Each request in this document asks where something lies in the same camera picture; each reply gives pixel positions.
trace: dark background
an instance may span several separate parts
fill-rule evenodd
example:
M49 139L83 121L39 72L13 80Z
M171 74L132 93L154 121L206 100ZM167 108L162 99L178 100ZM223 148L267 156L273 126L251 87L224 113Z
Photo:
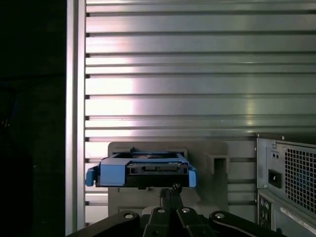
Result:
M21 151L2 169L31 168L31 177L3 186L4 208L15 216L7 216L10 236L21 235L14 228L29 228L33 237L64 236L66 7L66 0L4 1L0 7L0 85L19 89L8 131Z

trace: metal mesh panel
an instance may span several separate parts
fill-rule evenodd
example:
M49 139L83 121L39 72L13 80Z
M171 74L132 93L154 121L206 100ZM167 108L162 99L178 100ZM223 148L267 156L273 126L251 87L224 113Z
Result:
M285 192L290 200L316 214L316 153L287 149Z

